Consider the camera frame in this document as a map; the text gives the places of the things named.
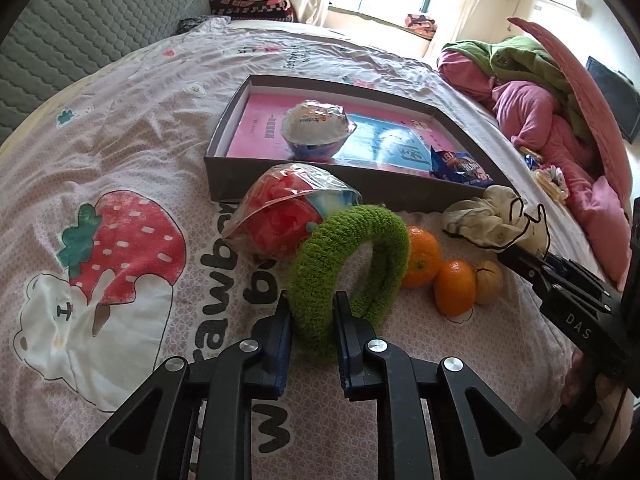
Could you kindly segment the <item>person's right hand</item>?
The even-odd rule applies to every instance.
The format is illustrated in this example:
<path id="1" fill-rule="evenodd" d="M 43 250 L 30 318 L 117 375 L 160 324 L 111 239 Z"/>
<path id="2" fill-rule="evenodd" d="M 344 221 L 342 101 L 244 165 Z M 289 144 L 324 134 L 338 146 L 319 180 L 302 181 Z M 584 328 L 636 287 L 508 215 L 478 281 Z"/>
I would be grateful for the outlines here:
<path id="1" fill-rule="evenodd" d="M 593 362 L 582 350 L 575 348 L 570 358 L 570 369 L 565 375 L 561 390 L 561 404 L 568 409 L 570 434 L 592 434 L 595 432 L 603 439 L 610 428 L 618 404 L 623 401 L 617 415 L 611 438 L 624 443 L 631 434 L 634 424 L 634 404 L 636 397 L 627 391 L 623 393 L 623 384 L 597 372 Z M 586 422 L 584 411 L 590 413 L 599 405 L 602 410 L 602 422 L 593 429 Z"/>

